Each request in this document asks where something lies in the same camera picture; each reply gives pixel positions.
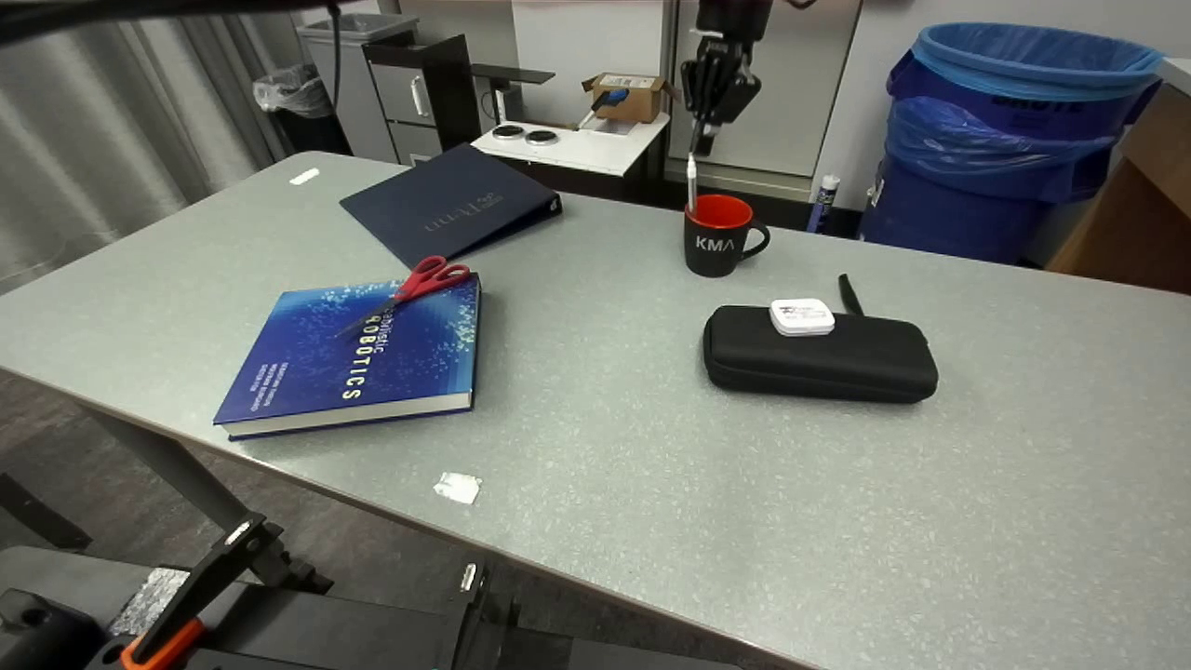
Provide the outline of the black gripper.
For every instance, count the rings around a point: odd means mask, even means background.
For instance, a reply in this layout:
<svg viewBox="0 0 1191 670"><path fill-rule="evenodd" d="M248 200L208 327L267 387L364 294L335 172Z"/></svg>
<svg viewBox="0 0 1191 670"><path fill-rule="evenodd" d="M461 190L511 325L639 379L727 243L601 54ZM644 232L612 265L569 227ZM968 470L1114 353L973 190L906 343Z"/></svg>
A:
<svg viewBox="0 0 1191 670"><path fill-rule="evenodd" d="M684 106L700 133L719 133L761 92L752 51L741 43L756 43L768 33L772 5L775 0L700 0L698 26L736 42L719 47L716 38L703 38L698 54L680 64Z"/></svg>

